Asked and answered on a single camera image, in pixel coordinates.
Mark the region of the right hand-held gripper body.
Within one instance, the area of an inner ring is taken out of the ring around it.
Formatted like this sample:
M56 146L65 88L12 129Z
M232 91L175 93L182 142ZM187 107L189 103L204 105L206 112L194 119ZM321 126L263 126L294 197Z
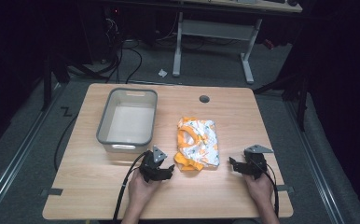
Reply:
M261 145L247 147L243 151L246 161L244 174L252 175L255 179L259 179L268 168L265 159L265 154L267 153L273 153L273 150Z

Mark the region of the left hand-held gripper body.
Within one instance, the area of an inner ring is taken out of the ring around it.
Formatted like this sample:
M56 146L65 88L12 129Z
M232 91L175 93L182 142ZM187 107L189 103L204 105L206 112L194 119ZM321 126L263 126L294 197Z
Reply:
M143 175L145 182L153 180L155 174L164 173L160 171L159 167L166 158L167 155L156 146L147 151L139 166L140 173Z

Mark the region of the orange and white patterned garment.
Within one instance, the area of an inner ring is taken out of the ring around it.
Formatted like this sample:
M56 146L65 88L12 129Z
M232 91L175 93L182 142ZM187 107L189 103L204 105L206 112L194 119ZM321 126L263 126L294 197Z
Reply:
M177 124L177 152L173 159L183 172L217 168L220 159L215 122L180 118Z

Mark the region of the person's right hand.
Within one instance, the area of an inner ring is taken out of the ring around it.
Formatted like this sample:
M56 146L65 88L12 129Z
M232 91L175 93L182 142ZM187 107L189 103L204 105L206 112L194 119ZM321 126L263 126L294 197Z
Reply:
M271 204L273 185L266 175L255 179L252 175L243 175L248 191L256 204Z

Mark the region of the person's left hand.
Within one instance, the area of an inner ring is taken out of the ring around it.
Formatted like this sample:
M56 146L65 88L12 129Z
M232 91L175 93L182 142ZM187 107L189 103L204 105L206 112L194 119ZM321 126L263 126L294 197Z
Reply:
M132 180L129 184L130 203L137 205L146 205L161 184L160 181L145 182L143 175L139 170L135 170Z

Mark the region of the white plastic bin grey rim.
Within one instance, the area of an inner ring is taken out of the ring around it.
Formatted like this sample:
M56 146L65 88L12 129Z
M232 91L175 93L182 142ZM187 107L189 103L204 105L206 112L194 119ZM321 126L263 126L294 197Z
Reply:
M153 138L158 94L148 89L110 91L96 138L114 153L142 153Z

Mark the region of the black metal stand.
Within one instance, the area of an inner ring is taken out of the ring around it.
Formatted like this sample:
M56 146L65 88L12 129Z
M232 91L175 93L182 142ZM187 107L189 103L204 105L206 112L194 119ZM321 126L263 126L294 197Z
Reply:
M275 81L253 90L254 94L261 94L268 90L283 89L282 99L284 101L298 100L298 110L296 114L297 125L301 131L305 131L304 117L307 109L307 91L309 77L305 75L292 75L289 77L279 77Z
M52 77L55 77L59 83L68 83L70 76L67 72L66 60L61 54L51 53L44 61L44 97L42 111L46 111L52 98Z

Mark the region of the metal floor rail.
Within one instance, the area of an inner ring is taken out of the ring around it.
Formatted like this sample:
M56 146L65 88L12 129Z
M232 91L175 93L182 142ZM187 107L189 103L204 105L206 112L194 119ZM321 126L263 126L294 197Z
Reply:
M14 115L0 138L0 203L32 149L32 145L54 103L66 84L55 84L52 99L43 106L43 88L38 87L25 105Z
M301 130L298 119L297 119L297 111L295 106L292 103L284 102L284 106L286 111L291 119L291 122L295 126L295 129L298 134L298 138L300 139L305 157L306 163L311 171L312 178L316 185L316 188L319 192L320 198L325 206L325 210L331 220L332 224L345 224L342 213L339 210L335 197L331 188L329 187L323 171L316 159L313 151L312 145L307 137L307 134Z

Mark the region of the white metal frame desk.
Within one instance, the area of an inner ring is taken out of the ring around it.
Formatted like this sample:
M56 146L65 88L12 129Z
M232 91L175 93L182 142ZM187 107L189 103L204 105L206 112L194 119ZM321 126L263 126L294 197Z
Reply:
M208 5L245 7L262 11L301 13L303 8L298 0L180 0L180 4L206 3ZM173 58L173 76L179 77L182 59L182 37L184 35L214 37L230 40L246 41L246 51L240 54L242 68L246 82L254 83L253 74L250 68L249 57L261 26L262 20L256 19L252 25L240 25L217 21L201 21L184 19L183 13L178 13L176 49Z

